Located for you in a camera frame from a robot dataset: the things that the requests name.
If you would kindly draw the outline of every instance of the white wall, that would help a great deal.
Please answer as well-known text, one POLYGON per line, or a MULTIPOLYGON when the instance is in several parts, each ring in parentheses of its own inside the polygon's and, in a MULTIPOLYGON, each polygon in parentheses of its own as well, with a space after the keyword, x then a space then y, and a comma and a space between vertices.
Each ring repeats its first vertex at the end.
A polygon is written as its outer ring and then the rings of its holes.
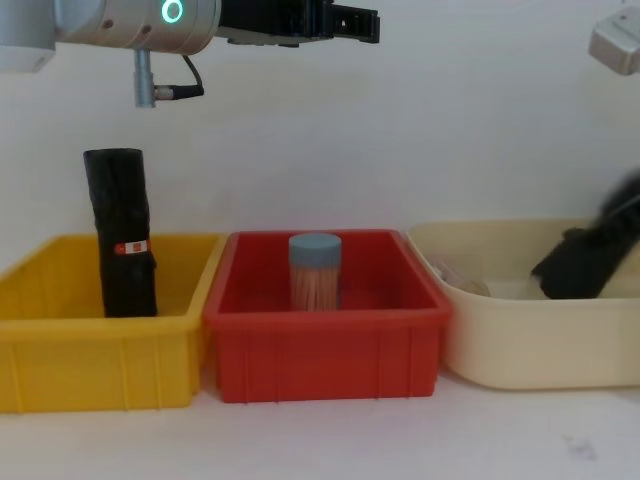
POLYGON ((640 82, 586 53, 621 0, 350 1, 381 11, 380 46, 219 41, 202 101, 135 110, 127 51, 0 77, 0 266, 92 230, 90 148, 145 151, 156 231, 590 214, 638 164, 640 82))

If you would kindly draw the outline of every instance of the cream plastic bin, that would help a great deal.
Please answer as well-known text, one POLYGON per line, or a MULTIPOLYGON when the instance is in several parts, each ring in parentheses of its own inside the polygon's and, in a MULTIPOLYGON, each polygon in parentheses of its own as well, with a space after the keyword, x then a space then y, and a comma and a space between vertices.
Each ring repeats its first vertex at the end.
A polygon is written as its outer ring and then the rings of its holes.
POLYGON ((562 233, 584 223, 436 223, 409 231, 428 267, 428 258, 446 258, 491 290, 486 298, 440 281, 457 308, 447 340, 451 370, 507 390, 640 386, 640 249, 596 300, 548 300, 529 280, 562 233))

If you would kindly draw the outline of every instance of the black object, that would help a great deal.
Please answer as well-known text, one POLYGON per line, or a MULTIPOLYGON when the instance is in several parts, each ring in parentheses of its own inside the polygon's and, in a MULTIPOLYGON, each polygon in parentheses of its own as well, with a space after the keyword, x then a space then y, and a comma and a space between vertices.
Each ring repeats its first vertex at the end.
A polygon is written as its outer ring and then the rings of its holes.
POLYGON ((333 0, 234 0, 223 2, 216 35, 240 45, 297 47, 334 37, 380 43, 380 17, 333 0))
POLYGON ((158 313, 156 262, 142 152, 88 151, 84 164, 98 230, 105 316, 153 317, 158 313))
POLYGON ((640 240, 640 171, 629 176, 586 229, 572 229, 532 275, 554 300, 596 298, 640 240))

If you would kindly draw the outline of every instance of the green indicator light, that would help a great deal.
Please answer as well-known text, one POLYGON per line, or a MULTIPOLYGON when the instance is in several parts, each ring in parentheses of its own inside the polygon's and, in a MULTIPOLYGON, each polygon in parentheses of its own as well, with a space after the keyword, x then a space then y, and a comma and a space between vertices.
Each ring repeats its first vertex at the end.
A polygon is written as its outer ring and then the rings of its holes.
POLYGON ((162 18, 167 23, 179 22, 184 15, 182 0, 165 0, 162 5, 162 18))

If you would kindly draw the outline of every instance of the black rolled object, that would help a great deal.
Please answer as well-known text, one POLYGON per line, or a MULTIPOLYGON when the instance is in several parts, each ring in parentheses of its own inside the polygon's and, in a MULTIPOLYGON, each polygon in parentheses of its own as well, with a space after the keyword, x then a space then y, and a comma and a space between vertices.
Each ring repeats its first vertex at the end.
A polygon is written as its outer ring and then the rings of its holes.
POLYGON ((84 164, 98 231, 105 316, 156 316, 142 152, 91 150, 84 153, 84 164))

